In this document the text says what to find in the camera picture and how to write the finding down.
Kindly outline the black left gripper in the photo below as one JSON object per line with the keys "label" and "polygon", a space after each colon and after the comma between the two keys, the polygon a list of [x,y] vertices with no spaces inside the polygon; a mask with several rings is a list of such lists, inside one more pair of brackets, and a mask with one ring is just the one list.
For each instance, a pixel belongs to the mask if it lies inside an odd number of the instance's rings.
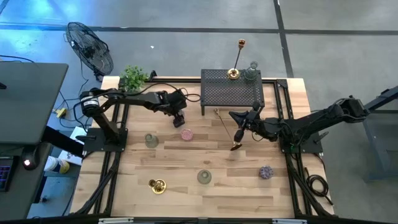
{"label": "black left gripper", "polygon": [[169,105],[170,111],[173,115],[179,115],[174,117],[173,124],[175,128],[185,124],[183,109],[187,107],[186,97],[184,96],[181,89],[177,89],[172,93],[169,93]]}

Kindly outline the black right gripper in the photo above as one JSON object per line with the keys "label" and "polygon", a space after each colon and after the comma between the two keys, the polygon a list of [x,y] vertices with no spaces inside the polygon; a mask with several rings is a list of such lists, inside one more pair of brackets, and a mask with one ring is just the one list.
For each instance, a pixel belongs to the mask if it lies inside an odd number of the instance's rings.
{"label": "black right gripper", "polygon": [[254,102],[250,111],[230,111],[228,113],[238,125],[238,129],[234,135],[235,142],[242,141],[245,130],[254,131],[255,133],[263,133],[265,131],[264,124],[260,118],[261,110],[262,106],[260,103]]}

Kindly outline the tall gold candlestick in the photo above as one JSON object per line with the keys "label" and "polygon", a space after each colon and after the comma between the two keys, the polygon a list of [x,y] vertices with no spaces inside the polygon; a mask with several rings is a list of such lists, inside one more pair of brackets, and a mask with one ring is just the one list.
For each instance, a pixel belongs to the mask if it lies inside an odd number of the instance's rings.
{"label": "tall gold candlestick", "polygon": [[223,127],[224,127],[224,129],[225,129],[225,131],[226,131],[226,133],[227,133],[227,135],[228,135],[228,137],[229,137],[229,139],[230,139],[231,142],[232,142],[232,147],[231,147],[230,151],[235,151],[235,150],[239,149],[239,148],[242,146],[242,144],[239,143],[239,142],[236,142],[236,141],[231,137],[231,135],[230,135],[230,133],[229,133],[229,131],[228,131],[228,129],[227,129],[227,127],[226,127],[226,125],[225,125],[225,123],[224,123],[224,121],[223,121],[221,115],[220,115],[219,109],[218,109],[218,108],[215,108],[215,109],[214,109],[214,112],[215,112],[215,115],[217,115],[217,117],[218,117],[219,120],[221,121],[221,124],[223,125]]}
{"label": "tall gold candlestick", "polygon": [[240,53],[241,53],[242,49],[244,48],[245,44],[246,44],[246,41],[244,39],[239,39],[238,40],[238,54],[237,54],[237,57],[236,57],[236,60],[235,60],[235,63],[234,63],[234,67],[230,68],[228,70],[228,72],[227,72],[227,77],[230,80],[236,80],[240,76],[239,70],[236,67],[237,67],[237,64],[238,64],[238,61],[239,61]]}

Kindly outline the green ribbed glass candle holder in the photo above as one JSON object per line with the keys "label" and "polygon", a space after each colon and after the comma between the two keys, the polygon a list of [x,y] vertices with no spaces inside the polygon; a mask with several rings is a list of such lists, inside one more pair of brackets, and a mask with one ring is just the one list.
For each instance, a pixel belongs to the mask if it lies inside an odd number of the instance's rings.
{"label": "green ribbed glass candle holder", "polygon": [[201,184],[209,184],[211,182],[212,175],[208,170],[200,170],[197,174],[197,180]]}
{"label": "green ribbed glass candle holder", "polygon": [[159,139],[154,134],[148,133],[144,136],[144,138],[145,138],[145,144],[148,148],[153,149],[159,145]]}
{"label": "green ribbed glass candle holder", "polygon": [[243,77],[246,80],[255,80],[257,77],[257,70],[258,67],[258,63],[256,61],[252,61],[249,65],[249,67],[247,69],[245,69],[244,73],[243,73]]}

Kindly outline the short gold candlestick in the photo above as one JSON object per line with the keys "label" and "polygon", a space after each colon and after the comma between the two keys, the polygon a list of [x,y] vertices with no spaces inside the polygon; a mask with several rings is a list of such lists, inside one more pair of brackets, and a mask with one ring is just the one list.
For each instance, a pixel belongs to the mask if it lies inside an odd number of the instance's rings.
{"label": "short gold candlestick", "polygon": [[149,181],[149,187],[155,194],[162,194],[167,188],[167,184],[162,179],[151,179]]}

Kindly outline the black perforated metal shelf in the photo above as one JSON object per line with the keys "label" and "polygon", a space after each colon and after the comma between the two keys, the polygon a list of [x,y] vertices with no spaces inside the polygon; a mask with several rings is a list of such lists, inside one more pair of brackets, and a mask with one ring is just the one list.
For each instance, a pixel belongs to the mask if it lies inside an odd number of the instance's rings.
{"label": "black perforated metal shelf", "polygon": [[265,107],[261,72],[254,71],[254,79],[244,76],[232,80],[227,76],[228,70],[201,69],[201,115],[205,115],[206,106],[252,106],[255,101],[260,109]]}

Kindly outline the green plant in white pot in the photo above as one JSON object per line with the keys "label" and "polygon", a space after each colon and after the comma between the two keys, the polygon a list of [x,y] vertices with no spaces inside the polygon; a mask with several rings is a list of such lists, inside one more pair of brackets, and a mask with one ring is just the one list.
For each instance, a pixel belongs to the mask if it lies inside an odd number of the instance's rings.
{"label": "green plant in white pot", "polygon": [[148,79],[149,75],[143,68],[128,65],[120,74],[119,88],[128,92],[138,92]]}

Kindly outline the silver bar on beam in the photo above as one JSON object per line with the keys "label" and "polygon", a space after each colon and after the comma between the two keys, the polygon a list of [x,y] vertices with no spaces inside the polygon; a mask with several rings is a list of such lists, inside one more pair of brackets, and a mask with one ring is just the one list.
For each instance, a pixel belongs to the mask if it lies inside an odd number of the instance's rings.
{"label": "silver bar on beam", "polygon": [[132,224],[134,223],[133,217],[111,217],[100,218],[98,224]]}
{"label": "silver bar on beam", "polygon": [[306,220],[276,218],[272,220],[272,224],[308,224]]}

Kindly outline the white paper sheet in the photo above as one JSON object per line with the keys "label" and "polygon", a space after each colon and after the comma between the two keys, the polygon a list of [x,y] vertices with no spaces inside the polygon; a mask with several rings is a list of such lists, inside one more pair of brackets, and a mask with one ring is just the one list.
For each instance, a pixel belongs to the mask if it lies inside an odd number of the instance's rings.
{"label": "white paper sheet", "polygon": [[[72,133],[69,135],[69,138],[84,145],[85,143],[83,141],[78,140],[76,137],[77,136],[86,136],[86,133],[84,132],[83,128],[81,127],[75,127]],[[71,164],[75,164],[78,166],[81,166],[82,164],[82,158],[74,156],[70,152],[62,150],[60,155],[58,156],[59,159],[63,159]]]}

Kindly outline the white blue yellow can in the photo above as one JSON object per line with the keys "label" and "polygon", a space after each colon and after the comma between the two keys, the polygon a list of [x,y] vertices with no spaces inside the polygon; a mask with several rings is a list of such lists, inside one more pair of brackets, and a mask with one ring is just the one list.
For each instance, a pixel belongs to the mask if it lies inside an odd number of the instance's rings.
{"label": "white blue yellow can", "polygon": [[60,158],[53,156],[48,156],[47,161],[44,166],[44,171],[46,172],[56,172],[59,174],[66,174],[70,169],[69,163]]}

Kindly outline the grey blue side table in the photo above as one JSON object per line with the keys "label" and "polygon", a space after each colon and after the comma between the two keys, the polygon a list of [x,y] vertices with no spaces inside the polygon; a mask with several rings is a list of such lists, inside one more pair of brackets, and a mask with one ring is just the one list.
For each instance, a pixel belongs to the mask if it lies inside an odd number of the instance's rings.
{"label": "grey blue side table", "polygon": [[382,107],[398,101],[398,86],[386,89],[365,105],[371,114],[363,122],[375,166],[364,178],[366,182],[398,178],[398,109]]}

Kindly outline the dark grey desk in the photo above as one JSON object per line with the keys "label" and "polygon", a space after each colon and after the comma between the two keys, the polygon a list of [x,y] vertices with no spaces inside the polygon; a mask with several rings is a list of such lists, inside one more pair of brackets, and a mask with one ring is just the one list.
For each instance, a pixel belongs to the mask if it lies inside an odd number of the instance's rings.
{"label": "dark grey desk", "polygon": [[[14,156],[7,192],[0,192],[0,222],[25,219],[52,150],[42,136],[68,71],[65,63],[0,62],[0,156]],[[26,170],[21,155],[37,151],[40,163]]]}

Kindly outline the black computer mouse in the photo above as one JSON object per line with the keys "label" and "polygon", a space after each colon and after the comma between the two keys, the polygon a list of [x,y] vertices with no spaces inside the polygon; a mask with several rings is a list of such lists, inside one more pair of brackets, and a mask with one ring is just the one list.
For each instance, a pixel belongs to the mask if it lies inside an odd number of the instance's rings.
{"label": "black computer mouse", "polygon": [[26,151],[21,155],[22,165],[26,170],[34,170],[40,163],[40,157],[37,151]]}

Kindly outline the black keyboard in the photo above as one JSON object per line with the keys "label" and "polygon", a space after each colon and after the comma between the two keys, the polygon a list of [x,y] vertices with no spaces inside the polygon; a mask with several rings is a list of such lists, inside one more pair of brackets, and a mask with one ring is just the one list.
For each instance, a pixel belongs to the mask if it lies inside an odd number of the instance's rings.
{"label": "black keyboard", "polygon": [[14,171],[14,156],[0,156],[0,192],[7,192]]}

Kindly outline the black aluminium table frame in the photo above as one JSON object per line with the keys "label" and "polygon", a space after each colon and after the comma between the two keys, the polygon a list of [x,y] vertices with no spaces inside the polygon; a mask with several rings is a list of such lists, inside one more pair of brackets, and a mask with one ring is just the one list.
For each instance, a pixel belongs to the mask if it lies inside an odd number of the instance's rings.
{"label": "black aluminium table frame", "polygon": [[[232,142],[212,107],[197,102],[200,82],[194,77],[162,77],[152,91],[184,88],[190,94],[185,109],[185,129],[191,141],[181,138],[171,117],[140,106],[131,106],[125,118],[129,131],[117,176],[106,185],[100,210],[114,217],[207,217],[292,218],[294,209],[285,157],[277,142],[256,141],[246,133],[240,149],[230,151]],[[236,123],[222,107],[220,115],[233,137]],[[144,136],[159,139],[148,148]],[[274,175],[262,179],[259,169],[271,166]],[[209,184],[197,180],[200,170],[211,172]],[[167,188],[153,193],[151,179],[162,179]]]}

